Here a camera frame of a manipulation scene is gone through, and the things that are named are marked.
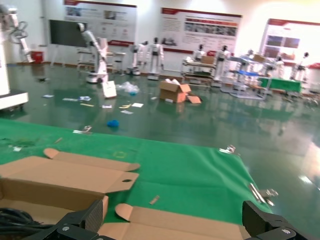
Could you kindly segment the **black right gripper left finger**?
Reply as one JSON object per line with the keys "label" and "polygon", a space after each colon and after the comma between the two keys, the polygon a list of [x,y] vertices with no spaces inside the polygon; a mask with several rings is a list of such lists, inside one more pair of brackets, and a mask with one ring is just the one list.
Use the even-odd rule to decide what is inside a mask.
{"label": "black right gripper left finger", "polygon": [[26,240],[102,240],[104,202],[94,201],[87,209],[67,213],[52,227],[27,236]]}

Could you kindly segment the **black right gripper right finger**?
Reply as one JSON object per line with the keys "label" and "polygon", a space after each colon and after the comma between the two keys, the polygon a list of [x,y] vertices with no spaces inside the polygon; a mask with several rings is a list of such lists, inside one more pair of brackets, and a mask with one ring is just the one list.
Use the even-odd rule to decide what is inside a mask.
{"label": "black right gripper right finger", "polygon": [[260,210],[253,202],[242,203],[242,225],[250,240],[316,240],[317,237],[294,227],[281,215]]}

